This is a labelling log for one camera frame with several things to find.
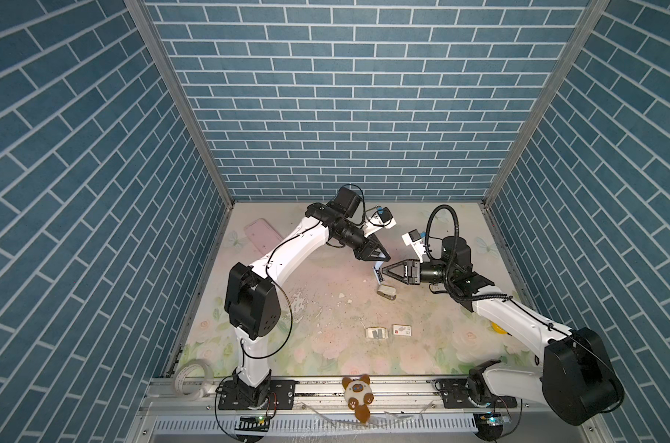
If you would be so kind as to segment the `beige mini stapler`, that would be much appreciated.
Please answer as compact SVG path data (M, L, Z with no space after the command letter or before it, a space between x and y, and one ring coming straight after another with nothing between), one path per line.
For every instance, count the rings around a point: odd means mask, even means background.
M394 301L397 298L397 290L393 286L379 284L377 294L387 300Z

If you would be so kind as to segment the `staple box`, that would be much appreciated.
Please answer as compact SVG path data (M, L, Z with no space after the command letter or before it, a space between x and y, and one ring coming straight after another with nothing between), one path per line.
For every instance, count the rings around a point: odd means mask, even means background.
M393 324L392 333L395 336L412 337L412 326L403 324Z

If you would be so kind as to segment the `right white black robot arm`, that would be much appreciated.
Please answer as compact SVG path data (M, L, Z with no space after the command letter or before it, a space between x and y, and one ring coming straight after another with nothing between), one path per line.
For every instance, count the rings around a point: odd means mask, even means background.
M573 426L622 405L625 388L596 332L557 323L504 293L474 271L472 251L463 239L443 238L440 258L431 255L425 239L414 241L407 234L404 240L416 258L384 266L381 275L402 284L426 284L431 292L448 295L497 325L535 357L531 367L489 360L471 369L467 391L473 403L486 405L502 397L538 402Z

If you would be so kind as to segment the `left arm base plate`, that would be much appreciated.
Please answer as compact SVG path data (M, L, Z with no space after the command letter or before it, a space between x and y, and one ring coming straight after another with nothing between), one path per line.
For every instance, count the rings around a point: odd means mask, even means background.
M226 380L218 389L217 408L220 411L292 410L296 396L294 380L267 378L259 386L248 386L243 380Z

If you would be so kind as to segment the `blue mini stapler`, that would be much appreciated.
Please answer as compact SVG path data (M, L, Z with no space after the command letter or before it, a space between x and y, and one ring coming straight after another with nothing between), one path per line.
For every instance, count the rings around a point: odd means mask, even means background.
M377 279L378 284L383 284L383 282L384 282L384 277L383 277L383 274L382 274L382 271L381 271L382 265L383 265L382 262L376 262L374 267L373 267L373 271L375 273L375 277Z

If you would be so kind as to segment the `staple box tray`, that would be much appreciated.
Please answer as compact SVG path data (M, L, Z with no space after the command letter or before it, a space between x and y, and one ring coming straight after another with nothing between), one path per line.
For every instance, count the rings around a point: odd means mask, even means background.
M386 340L388 339L388 329L383 327L366 328L366 338L370 340Z

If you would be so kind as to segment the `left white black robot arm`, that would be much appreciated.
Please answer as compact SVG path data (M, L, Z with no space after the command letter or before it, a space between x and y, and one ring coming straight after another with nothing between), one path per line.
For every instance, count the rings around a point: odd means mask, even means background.
M230 269L224 311L240 349L235 369L238 385L252 391L268 387L272 376L268 359L277 351L267 351L267 336L282 314L279 294L285 281L311 254L334 240L351 249L356 260L390 260L377 232L394 227L394 216L386 207L364 210L362 221L357 223L353 216L364 203L357 188L343 186L333 200L308 205L296 228L262 258Z

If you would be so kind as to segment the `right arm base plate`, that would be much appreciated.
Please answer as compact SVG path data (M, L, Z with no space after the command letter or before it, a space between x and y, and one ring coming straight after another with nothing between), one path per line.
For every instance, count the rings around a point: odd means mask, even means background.
M502 408L512 410L518 407L514 397L498 397L491 393L482 380L472 377L438 378L433 387L441 397L446 409Z

